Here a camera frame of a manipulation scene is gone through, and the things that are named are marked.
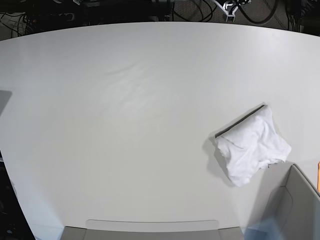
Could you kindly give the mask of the grey tray at bottom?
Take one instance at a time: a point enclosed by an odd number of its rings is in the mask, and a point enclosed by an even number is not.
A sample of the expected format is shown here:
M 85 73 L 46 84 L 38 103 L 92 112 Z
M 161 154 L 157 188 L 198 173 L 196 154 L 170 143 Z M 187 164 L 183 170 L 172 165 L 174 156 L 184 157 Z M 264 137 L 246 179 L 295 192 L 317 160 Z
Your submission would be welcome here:
M 243 240 L 240 227 L 219 229 L 217 220 L 135 222 L 88 219 L 65 226 L 62 240 Z

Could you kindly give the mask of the grey box at right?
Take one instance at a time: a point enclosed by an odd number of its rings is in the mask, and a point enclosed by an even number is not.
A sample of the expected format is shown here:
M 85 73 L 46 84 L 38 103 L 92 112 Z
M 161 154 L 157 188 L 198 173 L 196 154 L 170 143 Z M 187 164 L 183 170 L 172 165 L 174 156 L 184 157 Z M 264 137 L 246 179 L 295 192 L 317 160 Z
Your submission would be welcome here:
M 270 195 L 265 217 L 269 240 L 320 238 L 320 194 L 297 165 Z

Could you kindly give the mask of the white T-shirt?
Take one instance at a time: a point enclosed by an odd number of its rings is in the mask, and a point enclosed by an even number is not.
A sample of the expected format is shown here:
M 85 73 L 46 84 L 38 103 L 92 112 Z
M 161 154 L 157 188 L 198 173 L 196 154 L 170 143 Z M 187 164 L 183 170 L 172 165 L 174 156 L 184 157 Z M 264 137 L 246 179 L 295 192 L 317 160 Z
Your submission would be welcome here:
M 233 185 L 242 187 L 260 169 L 286 162 L 292 147 L 277 133 L 272 109 L 262 105 L 215 137 Z

